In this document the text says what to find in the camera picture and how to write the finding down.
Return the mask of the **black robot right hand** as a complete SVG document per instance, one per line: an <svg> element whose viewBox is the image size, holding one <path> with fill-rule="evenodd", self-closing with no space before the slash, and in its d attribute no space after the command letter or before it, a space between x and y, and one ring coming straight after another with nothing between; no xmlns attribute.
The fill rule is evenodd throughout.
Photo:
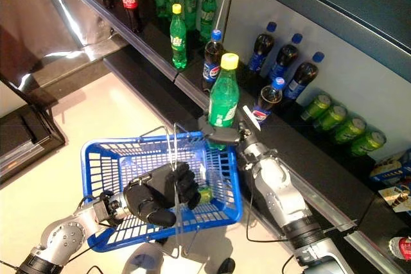
<svg viewBox="0 0 411 274"><path fill-rule="evenodd" d="M236 128L213 126L208 121L208 115L202 115L198 118L197 123L203 136L217 144L238 146L240 144L252 144L258 141L254 132L245 121L240 121Z"/></svg>

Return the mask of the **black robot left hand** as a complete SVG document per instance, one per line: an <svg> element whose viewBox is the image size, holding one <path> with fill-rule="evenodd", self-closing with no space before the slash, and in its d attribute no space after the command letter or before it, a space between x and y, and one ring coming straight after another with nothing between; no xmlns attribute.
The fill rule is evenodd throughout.
<svg viewBox="0 0 411 274"><path fill-rule="evenodd" d="M200 202L199 185L187 162L177 162L175 168L165 164L133 179L123 196L131 214L145 223L172 227L176 215L170 211L175 198L193 210Z"/></svg>

